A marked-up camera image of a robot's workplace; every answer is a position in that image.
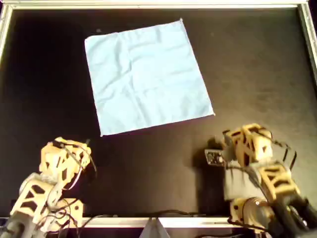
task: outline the black table surface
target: black table surface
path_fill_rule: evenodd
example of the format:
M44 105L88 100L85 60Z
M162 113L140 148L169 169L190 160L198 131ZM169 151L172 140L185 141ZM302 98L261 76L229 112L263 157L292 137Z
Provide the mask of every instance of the black table surface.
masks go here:
M84 40L179 18L216 116L100 137ZM225 215L223 173L207 167L203 149L214 135L251 122L296 147L295 177L317 200L309 185L317 167L317 101L296 9L17 10L0 79L0 215L38 171L41 148L58 136L91 139L98 178L88 183L88 167L65 194L87 204L87 214Z

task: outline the aluminum frame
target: aluminum frame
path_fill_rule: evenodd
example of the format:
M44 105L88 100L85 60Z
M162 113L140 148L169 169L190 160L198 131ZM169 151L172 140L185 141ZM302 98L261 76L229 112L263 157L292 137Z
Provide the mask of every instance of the aluminum frame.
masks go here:
M0 15L0 63L11 16L28 9L132 9L132 8L298 8L317 85L317 38L308 0L3 0ZM143 228L149 218L92 219L88 228ZM233 228L228 217L159 218L165 228Z

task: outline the wire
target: wire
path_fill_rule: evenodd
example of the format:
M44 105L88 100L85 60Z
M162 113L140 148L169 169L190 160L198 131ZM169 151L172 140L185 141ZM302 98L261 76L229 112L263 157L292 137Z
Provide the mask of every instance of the wire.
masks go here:
M272 138L270 138L270 137L264 135L263 133L261 133L261 132L259 132L259 131L254 131L254 132L255 132L256 134L258 134L258 135L260 135L260 136L266 138L266 139L269 139L274 145L277 145L277 146L279 146L279 147L281 147L281 148L285 148L284 158L283 158L283 162L285 162L286 156L287 156L287 153L288 153L288 150L292 150L292 148L291 148L287 143L285 143L285 142L279 142L279 141L277 141L277 140L273 140ZM290 166L289 166L289 169L290 169L290 170L293 169L293 166L294 166L294 164L295 164L296 159L297 159L297 151L294 150L294 157L293 157L293 159L292 159L292 161L291 161L291 164L290 164Z
M72 220L73 223L74 223L74 226L76 227L77 233L78 233L78 226L77 226L77 222L76 222L75 218L74 218L73 216L71 216L69 213L66 213L65 215L69 217L68 223L66 224L66 225L68 225L68 228L67 228L67 229L70 229L70 220ZM57 232L47 232L47 233L49 233L49 234L59 234L59 233L63 230L63 228L64 228L65 226L61 226L61 227L58 229Z
M269 232L267 229L263 228L263 227L258 227L258 226L254 226L254 225L249 225L249 224L243 224L240 222L233 222L230 218L228 219L228 223L236 225L236 226L240 226L240 227L244 227L244 228L253 228L253 229L257 229L263 232Z
M45 224L45 222L46 222L46 220L47 220L48 217L54 217L55 219L62 219L62 218L64 218L64 217L66 216L67 211L66 211L64 208L60 208L59 210L57 210L57 212L59 212L59 211L61 211L61 210L64 210L64 213L63 213L63 215L62 215L61 217L58 217L58 216L56 216L56 215L50 215L50 214L48 214L48 215L44 216L44 217L37 223L36 226L37 226L37 227L41 226L42 221L43 221L44 219L45 219L45 221L43 222L43 224Z
M179 214L179 215L183 215L183 216L195 215L194 213L188 213L188 212L184 212L184 211L180 211L180 210L176 210L176 209L170 209L170 210L162 210L162 211L155 212L150 216L151 217L159 217L159 216L162 216L164 214Z
M80 235L81 235L81 233L82 233L84 227L87 226L88 223L90 223L93 219L99 218L99 217L110 217L110 216L109 216L109 215L97 215L97 216L94 216L94 217L89 218L89 219L79 228L77 237L80 238Z
M65 191L71 190L76 185L76 183L78 182L79 177L81 175L81 172L82 172L82 169L79 168L79 172L77 173L76 178L75 178L74 182L72 183L72 185L70 187L68 187L68 188L62 188L62 190L65 190Z
M63 206L63 207L60 207L60 208L57 208L57 209L52 209L51 207L49 207L50 211L53 211L53 212L58 212L60 210L64 210L66 208L68 208L69 206L73 205L75 202L77 202L79 199L76 198L75 200L73 200L72 202L69 202L67 205Z
M54 217L55 219L60 219L59 217L57 217L57 216L55 216L55 215L46 215L46 216L44 216L37 224L36 224L36 226L35 226L35 229L36 230L39 230L40 229L40 227L42 227L45 223L46 223L46 220L48 219L48 217Z
M85 150L81 145L76 145L76 146L78 146L78 147L81 148L83 151L85 151L85 153L89 156L89 159L90 159L90 161L91 161L91 164L93 165L94 170L95 170L95 178L96 178L98 173L97 173L97 167L96 167L96 164L95 164L95 162L94 162L94 160L93 160L93 157L91 157L91 155L88 153L88 151Z
M77 237L79 237L79 230L78 230L78 226L77 226L77 221L76 221L75 218L72 217L72 215L71 215L70 203L67 202L66 199L64 199L64 201L67 203L67 206L68 206L68 208L69 208L69 213L66 213L66 215L69 217L69 219L68 219L68 228L67 228L67 232L66 232L66 236L65 236L65 237L67 237L68 231L69 231L69 229L70 229L70 220L72 220L72 222L74 223L74 226L76 227ZM60 229L59 229L59 231L58 231L58 236L57 236L57 238L60 237L61 231L63 231L63 228L64 228L64 227L65 227L65 225L60 227Z
M243 236L244 234L234 234L234 233L231 233L231 234L224 234L224 235L200 235L200 236L197 236L196 238L236 238L236 237L241 237Z
M69 188L62 188L62 190L71 190L71 189L76 185L76 183L78 182L79 177L80 177L80 175L81 175L81 172L84 172L84 171L85 171L85 169L84 169L84 167L81 165L80 161L78 161L78 160L76 159L76 157L73 155L73 153L72 153L71 151L69 151L69 149L67 149L65 145L71 145L71 146L73 146L73 147L81 148L83 151L85 151L85 153L89 156L89 159L90 159L90 161L91 161L91 163L92 163L92 165L93 165L93 167L94 167L94 170L95 170L95 179L97 178L97 167L96 167L96 164L95 164L93 158L91 157L91 155L88 153L88 151L85 150L81 145L64 144L64 143L59 142L59 141L54 141L54 143L55 143L55 146L64 149L64 150L68 153L68 155L71 156L71 157L76 161L76 163L80 166L79 172L77 173L76 179L74 180L74 182L72 183L72 185L71 185Z

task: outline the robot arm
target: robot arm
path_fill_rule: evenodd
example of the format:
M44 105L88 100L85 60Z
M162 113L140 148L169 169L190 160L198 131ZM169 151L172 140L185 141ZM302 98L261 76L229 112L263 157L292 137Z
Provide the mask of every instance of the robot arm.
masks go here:
M47 232L81 226L83 204L74 198L60 200L65 187L91 161L85 143L59 137L41 150L40 174L32 173L22 183L19 198L10 212L0 238L45 237Z
M290 169L283 164L288 147L283 162L274 159L272 144L283 144L273 141L272 133L258 124L227 130L223 134L221 153L206 152L206 156L213 153L211 159L207 156L209 164L219 165L221 162L228 169L247 173L250 184L264 195L258 197L255 193L254 196L235 197L230 203L230 222L254 229L258 234L268 232L274 238L306 237L312 233L317 236L317 211L301 197ZM233 162L238 162L239 167L231 166Z

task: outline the blue towel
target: blue towel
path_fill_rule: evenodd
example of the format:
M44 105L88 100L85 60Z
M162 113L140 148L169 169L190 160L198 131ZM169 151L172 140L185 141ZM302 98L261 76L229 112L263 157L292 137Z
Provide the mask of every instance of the blue towel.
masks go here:
M101 136L213 115L182 19L90 36L85 49Z

